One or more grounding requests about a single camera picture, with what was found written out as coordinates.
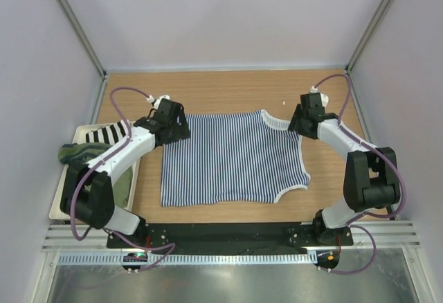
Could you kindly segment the blue white striped tank top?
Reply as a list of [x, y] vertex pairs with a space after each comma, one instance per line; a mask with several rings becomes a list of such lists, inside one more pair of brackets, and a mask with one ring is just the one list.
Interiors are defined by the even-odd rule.
[[308, 188], [302, 137], [289, 130], [289, 121], [264, 109], [186, 120], [190, 137], [163, 148], [161, 206], [277, 203]]

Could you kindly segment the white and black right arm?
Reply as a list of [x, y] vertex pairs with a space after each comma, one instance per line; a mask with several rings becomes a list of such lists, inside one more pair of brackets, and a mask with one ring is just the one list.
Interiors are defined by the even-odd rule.
[[288, 130], [323, 141], [345, 161], [343, 198], [317, 211], [311, 229], [314, 241], [331, 246], [367, 211], [400, 202], [401, 188], [393, 149], [379, 148], [359, 138], [335, 113], [326, 112], [326, 102], [327, 96], [320, 92], [301, 95]]

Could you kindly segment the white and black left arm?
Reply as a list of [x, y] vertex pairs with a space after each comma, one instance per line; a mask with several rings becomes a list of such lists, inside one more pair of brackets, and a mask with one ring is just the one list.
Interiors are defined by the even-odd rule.
[[134, 123], [123, 120], [125, 136], [106, 152], [66, 171], [60, 210], [71, 221], [105, 229], [129, 246], [142, 246], [148, 236], [146, 220], [114, 201], [114, 185], [137, 160], [157, 147], [185, 140], [190, 130], [182, 104], [163, 96], [151, 101], [152, 112]]

